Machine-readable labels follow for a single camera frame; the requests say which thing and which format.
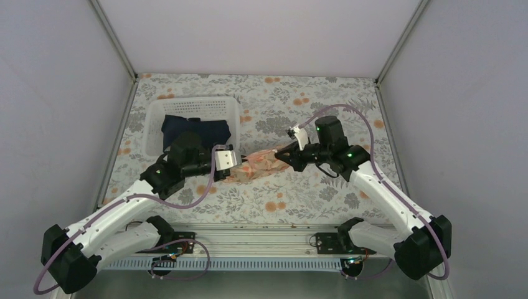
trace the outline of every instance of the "navy blue cloth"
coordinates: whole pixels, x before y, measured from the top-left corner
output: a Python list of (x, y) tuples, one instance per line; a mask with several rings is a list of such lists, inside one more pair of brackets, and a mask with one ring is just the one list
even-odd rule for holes
[(165, 115), (163, 125), (163, 150), (168, 148), (183, 132), (194, 132), (202, 138), (204, 148), (227, 143), (231, 132), (225, 120), (201, 121), (200, 118), (184, 118), (176, 115)]

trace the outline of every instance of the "gray wall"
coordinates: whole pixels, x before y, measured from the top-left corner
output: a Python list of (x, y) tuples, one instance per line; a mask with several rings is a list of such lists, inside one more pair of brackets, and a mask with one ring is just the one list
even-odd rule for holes
[(46, 228), (95, 202), (131, 81), (88, 1), (4, 1), (0, 40), (0, 297), (30, 298)]
[(99, 0), (138, 72), (378, 75), (420, 0)]
[(382, 95), (412, 197), (453, 223), (457, 298), (527, 298), (528, 2), (432, 1)]

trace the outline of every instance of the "white plastic basket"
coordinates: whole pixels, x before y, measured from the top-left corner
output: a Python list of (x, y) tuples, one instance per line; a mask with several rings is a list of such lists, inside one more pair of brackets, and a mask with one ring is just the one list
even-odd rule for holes
[(142, 151), (146, 157), (157, 158), (163, 154), (163, 132), (161, 125), (165, 115), (185, 118), (199, 117), (201, 120), (225, 120), (231, 137), (228, 145), (235, 150), (240, 146), (240, 112), (233, 97), (172, 98), (153, 101), (148, 109), (143, 129)]

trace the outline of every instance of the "metal bar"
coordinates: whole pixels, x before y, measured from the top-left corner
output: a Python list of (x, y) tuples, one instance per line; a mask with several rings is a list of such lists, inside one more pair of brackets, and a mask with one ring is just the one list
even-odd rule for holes
[(381, 90), (379, 89), (379, 83), (376, 85), (375, 90), (376, 90), (376, 96), (378, 98), (378, 103), (380, 106), (383, 122), (385, 123), (385, 129), (387, 130), (387, 137), (389, 138), (389, 145), (392, 150), (392, 156), (394, 157), (394, 164), (396, 165), (396, 172), (398, 173), (398, 177), (400, 178), (400, 186), (402, 188), (403, 193), (407, 194), (407, 196), (410, 196), (409, 189), (407, 186), (407, 180), (405, 179), (405, 175), (403, 174), (402, 162), (400, 160), (400, 156), (398, 155), (398, 149), (396, 148), (396, 143), (394, 142), (394, 135), (392, 134), (392, 127), (390, 126), (389, 118), (387, 116), (387, 110), (385, 109), (385, 103), (383, 102)]
[(421, 0), (420, 3), (418, 3), (418, 6), (416, 7), (416, 10), (414, 10), (413, 16), (407, 23), (407, 26), (405, 27), (405, 30), (403, 30), (402, 35), (400, 36), (400, 39), (396, 43), (396, 46), (394, 49), (392, 49), (392, 52), (389, 55), (389, 58), (385, 62), (385, 65), (383, 66), (378, 78), (377, 82), (381, 83), (383, 82), (383, 79), (385, 79), (385, 76), (387, 76), (387, 73), (389, 72), (392, 64), (394, 63), (394, 60), (402, 50), (403, 45), (405, 45), (405, 42), (407, 41), (409, 35), (413, 31), (417, 21), (419, 20), (420, 16), (423, 14), (425, 9), (427, 8), (427, 4), (429, 4), (429, 0)]
[[(443, 267), (440, 265), (431, 271), (436, 276), (442, 276), (444, 273)], [(427, 276), (427, 281), (431, 289), (431, 296), (433, 299), (453, 299), (453, 291), (449, 284), (449, 280), (436, 280)]]
[[(117, 260), (104, 270), (150, 270), (152, 257), (127, 257)], [(205, 268), (207, 257), (178, 257), (176, 261), (161, 263), (154, 270), (198, 271)], [(266, 258), (266, 257), (211, 257), (210, 271), (319, 271), (339, 272), (341, 260), (319, 257)]]
[(51, 292), (50, 299), (71, 299), (74, 294), (65, 294), (61, 288), (56, 288)]
[(134, 102), (134, 97), (136, 96), (138, 84), (139, 82), (135, 81), (135, 83), (130, 89), (125, 109), (123, 110), (123, 114), (121, 115), (121, 122), (119, 124), (119, 128), (114, 139), (112, 151), (110, 153), (110, 157), (108, 158), (108, 162), (106, 163), (105, 173), (103, 175), (101, 185), (99, 186), (99, 191), (97, 193), (97, 201), (95, 202), (93, 211), (96, 211), (105, 200), (106, 189), (108, 189), (108, 184), (110, 183), (110, 177), (112, 175), (112, 170), (114, 168), (114, 164), (117, 158), (117, 152), (119, 151), (119, 146), (121, 145), (121, 138), (123, 137), (123, 133), (125, 132), (126, 122), (128, 121), (130, 109), (132, 109), (132, 103)]
[(119, 39), (117, 38), (114, 30), (112, 29), (112, 26), (110, 25), (110, 22), (108, 21), (108, 18), (106, 17), (106, 14), (103, 11), (101, 4), (99, 4), (98, 0), (89, 0), (89, 3), (92, 5), (92, 8), (95, 11), (95, 14), (97, 15), (97, 17), (99, 18), (99, 21), (105, 28), (106, 34), (108, 35), (108, 38), (110, 38), (114, 48), (116, 49), (121, 59), (121, 62), (123, 63), (123, 66), (126, 68), (126, 71), (128, 72), (128, 75), (130, 76), (132, 81), (136, 80), (137, 74), (134, 71), (132, 64), (130, 63), (130, 60), (126, 56), (123, 46), (119, 42)]
[[(202, 242), (213, 257), (230, 258), (350, 258), (361, 254), (327, 254), (320, 255), (315, 247), (313, 235), (317, 232), (336, 232), (334, 225), (304, 225), (291, 228), (289, 225), (235, 225), (229, 227), (222, 224), (194, 225), (179, 224), (173, 226), (175, 231), (192, 231), (196, 240)], [(138, 254), (139, 256), (155, 257), (159, 254)], [(190, 257), (205, 257), (205, 252), (195, 246)]]

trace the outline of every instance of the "patterned fabric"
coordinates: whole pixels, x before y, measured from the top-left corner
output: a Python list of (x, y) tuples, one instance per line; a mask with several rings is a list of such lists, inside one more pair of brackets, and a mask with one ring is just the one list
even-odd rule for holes
[[(241, 111), (242, 154), (287, 145), (291, 143), (286, 134), (289, 126), (304, 122), (327, 105), (350, 103), (367, 117), (374, 129), (376, 161), (399, 184), (374, 87), (367, 78), (144, 74), (105, 202), (125, 191), (154, 163), (154, 159), (141, 154), (144, 119), (148, 105), (165, 98), (236, 98)], [(341, 109), (329, 110), (326, 115), (339, 117), (350, 144), (370, 148), (367, 128), (359, 116)], [(316, 141), (313, 124), (306, 130), (311, 140)], [(205, 176), (188, 178), (185, 187), (167, 201), (189, 204), (203, 194), (206, 184)], [(139, 220), (155, 214), (172, 223), (340, 224), (355, 216), (373, 224), (388, 223), (361, 190), (342, 178), (325, 176), (313, 165), (302, 173), (288, 168), (249, 183), (215, 183), (205, 200), (193, 209), (176, 210), (159, 205)]]
[(284, 146), (276, 146), (273, 149), (263, 149), (249, 154), (240, 167), (231, 169), (231, 175), (225, 178), (223, 183), (249, 183), (254, 179), (271, 176), (279, 171), (288, 169), (290, 166), (275, 157), (277, 150)]

